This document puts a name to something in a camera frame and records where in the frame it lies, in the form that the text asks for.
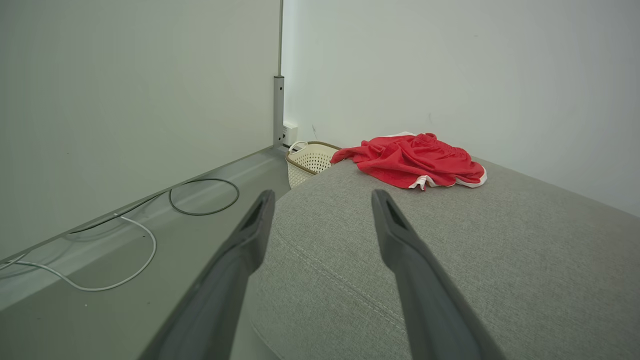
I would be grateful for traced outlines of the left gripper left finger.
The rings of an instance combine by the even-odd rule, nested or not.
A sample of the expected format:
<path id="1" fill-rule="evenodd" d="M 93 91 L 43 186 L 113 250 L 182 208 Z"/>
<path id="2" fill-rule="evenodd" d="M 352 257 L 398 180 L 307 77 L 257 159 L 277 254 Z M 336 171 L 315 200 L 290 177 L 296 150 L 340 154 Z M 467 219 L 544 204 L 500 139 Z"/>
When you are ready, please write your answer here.
<path id="1" fill-rule="evenodd" d="M 140 355 L 142 360 L 228 360 L 250 276 L 263 264 L 275 192 L 259 194 Z"/>

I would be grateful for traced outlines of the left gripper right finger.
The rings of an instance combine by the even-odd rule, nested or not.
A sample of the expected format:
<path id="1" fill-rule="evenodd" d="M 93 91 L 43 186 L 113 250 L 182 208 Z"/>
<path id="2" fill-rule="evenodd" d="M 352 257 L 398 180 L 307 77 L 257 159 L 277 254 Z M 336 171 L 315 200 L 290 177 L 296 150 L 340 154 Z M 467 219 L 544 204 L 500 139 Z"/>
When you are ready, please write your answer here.
<path id="1" fill-rule="evenodd" d="M 391 195 L 375 189 L 379 251 L 393 272 L 414 360 L 503 360 L 505 354 Z"/>

